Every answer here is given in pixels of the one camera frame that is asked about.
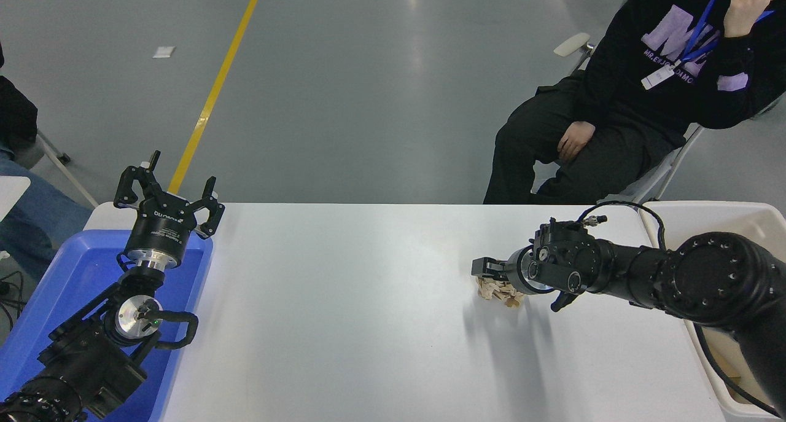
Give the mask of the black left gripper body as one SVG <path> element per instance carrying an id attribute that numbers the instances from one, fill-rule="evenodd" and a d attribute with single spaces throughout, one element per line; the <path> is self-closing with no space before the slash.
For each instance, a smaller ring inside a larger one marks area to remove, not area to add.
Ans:
<path id="1" fill-rule="evenodd" d="M 145 198 L 138 206 L 125 256 L 140 266 L 144 260 L 151 266 L 179 266 L 195 227 L 194 211 L 184 198 L 171 193 L 161 200 Z"/>

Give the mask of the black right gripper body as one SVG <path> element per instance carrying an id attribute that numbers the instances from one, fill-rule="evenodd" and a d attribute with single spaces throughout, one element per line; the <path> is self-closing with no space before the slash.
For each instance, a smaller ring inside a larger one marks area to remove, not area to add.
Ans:
<path id="1" fill-rule="evenodd" d="M 517 291 L 530 291 L 528 282 L 525 279 L 525 276 L 523 276 L 522 269 L 522 262 L 524 262 L 523 265 L 525 265 L 525 268 L 528 266 L 527 258 L 530 254 L 530 251 L 530 246 L 517 249 L 517 251 L 515 251 L 505 263 L 505 276 L 507 277 L 507 281 Z"/>

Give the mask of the person's right hand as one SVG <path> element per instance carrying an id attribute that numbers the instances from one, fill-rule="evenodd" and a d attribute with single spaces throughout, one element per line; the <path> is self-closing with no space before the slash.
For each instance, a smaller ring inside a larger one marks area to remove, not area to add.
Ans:
<path id="1" fill-rule="evenodd" d="M 569 162 L 586 147 L 595 134 L 596 127 L 589 122 L 572 122 L 558 142 L 558 158 Z"/>

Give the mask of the person's left hand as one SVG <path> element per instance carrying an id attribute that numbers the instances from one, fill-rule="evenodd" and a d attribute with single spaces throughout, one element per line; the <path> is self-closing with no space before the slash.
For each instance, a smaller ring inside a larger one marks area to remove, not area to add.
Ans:
<path id="1" fill-rule="evenodd" d="M 724 38 L 749 35 L 758 17 L 766 10 L 769 3 L 770 0 L 730 0 L 723 20 Z"/>

